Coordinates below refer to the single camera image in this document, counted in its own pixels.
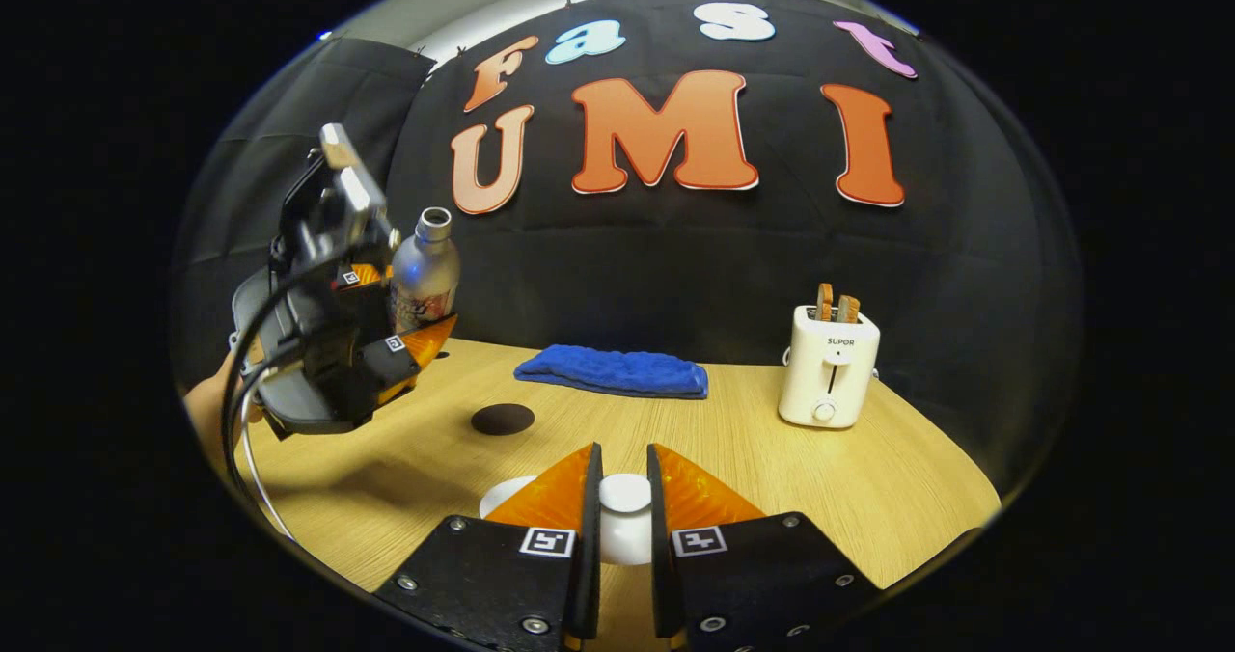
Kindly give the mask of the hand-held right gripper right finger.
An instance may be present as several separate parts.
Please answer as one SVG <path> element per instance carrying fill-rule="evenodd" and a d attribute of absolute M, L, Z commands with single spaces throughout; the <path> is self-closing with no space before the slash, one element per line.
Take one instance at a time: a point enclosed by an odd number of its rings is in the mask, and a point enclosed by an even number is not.
<path fill-rule="evenodd" d="M 820 651 L 882 601 L 806 515 L 767 514 L 658 443 L 645 466 L 655 631 L 672 651 Z"/>

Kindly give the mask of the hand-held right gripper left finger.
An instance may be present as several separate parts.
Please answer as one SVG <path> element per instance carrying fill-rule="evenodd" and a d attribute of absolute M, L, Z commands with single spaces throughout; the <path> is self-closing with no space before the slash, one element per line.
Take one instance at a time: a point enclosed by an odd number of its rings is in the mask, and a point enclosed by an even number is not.
<path fill-rule="evenodd" d="M 603 449 L 588 443 L 485 517 L 450 515 L 375 599 L 463 651 L 580 651 L 595 638 Z"/>

